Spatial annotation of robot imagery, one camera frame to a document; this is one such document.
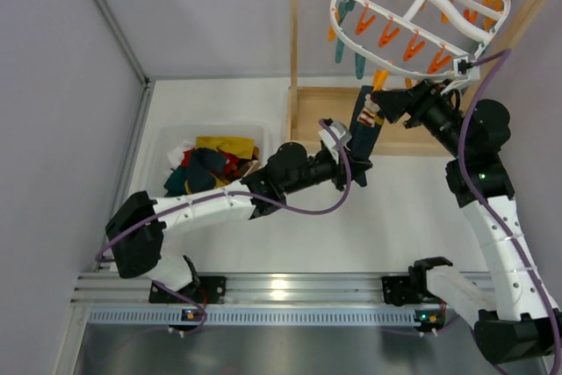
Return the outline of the navy sock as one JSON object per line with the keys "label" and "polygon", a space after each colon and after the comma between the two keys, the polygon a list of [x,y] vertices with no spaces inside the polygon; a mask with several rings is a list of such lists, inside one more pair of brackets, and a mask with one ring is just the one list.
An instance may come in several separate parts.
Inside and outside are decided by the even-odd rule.
{"label": "navy sock", "polygon": [[163,185],[168,197],[210,191],[227,184],[223,181],[228,159],[219,151],[193,148]]}
{"label": "navy sock", "polygon": [[373,86],[361,87],[349,124],[352,135],[347,149],[356,158],[370,159],[384,125],[384,113],[373,100]]}

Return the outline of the yellow sock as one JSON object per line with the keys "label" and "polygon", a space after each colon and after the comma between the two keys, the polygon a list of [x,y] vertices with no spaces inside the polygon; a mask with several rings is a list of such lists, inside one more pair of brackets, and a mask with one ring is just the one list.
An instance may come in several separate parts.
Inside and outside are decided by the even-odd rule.
{"label": "yellow sock", "polygon": [[199,136],[196,148],[209,148],[249,160],[259,156],[259,148],[250,138],[235,136]]}

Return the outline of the white round clip hanger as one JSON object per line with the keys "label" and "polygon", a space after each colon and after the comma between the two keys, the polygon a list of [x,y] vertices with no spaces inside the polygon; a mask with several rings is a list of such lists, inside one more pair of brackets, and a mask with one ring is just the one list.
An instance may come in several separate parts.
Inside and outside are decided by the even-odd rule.
{"label": "white round clip hanger", "polygon": [[511,0],[331,0],[328,41],[357,79],[374,67],[406,86],[444,81],[455,58],[479,65],[510,12]]}

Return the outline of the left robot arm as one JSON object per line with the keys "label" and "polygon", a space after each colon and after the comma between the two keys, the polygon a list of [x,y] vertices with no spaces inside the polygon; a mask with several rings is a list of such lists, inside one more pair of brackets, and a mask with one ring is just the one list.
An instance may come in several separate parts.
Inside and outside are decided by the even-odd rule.
{"label": "left robot arm", "polygon": [[261,169],[219,189],[174,198],[135,192],[105,228],[117,272],[123,279],[146,277],[191,295],[200,285],[195,266],[167,241],[193,229],[269,216],[288,206],[287,195],[327,181],[342,191],[371,166],[349,150],[338,153],[323,146],[309,155],[301,144],[287,142]]}

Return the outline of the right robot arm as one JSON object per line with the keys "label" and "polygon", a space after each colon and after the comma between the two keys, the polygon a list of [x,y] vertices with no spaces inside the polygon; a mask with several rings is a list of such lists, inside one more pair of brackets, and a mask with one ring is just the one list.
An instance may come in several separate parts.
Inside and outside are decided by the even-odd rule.
{"label": "right robot arm", "polygon": [[446,181],[476,235],[494,291],[484,292],[443,257],[416,261],[409,275],[420,297],[453,307],[490,364],[551,356],[558,373],[561,309],[538,274],[499,157],[510,137],[508,110],[483,99],[464,114],[445,87],[424,80],[406,90],[375,90],[370,98],[388,122],[404,118],[406,128],[421,126],[451,153]]}

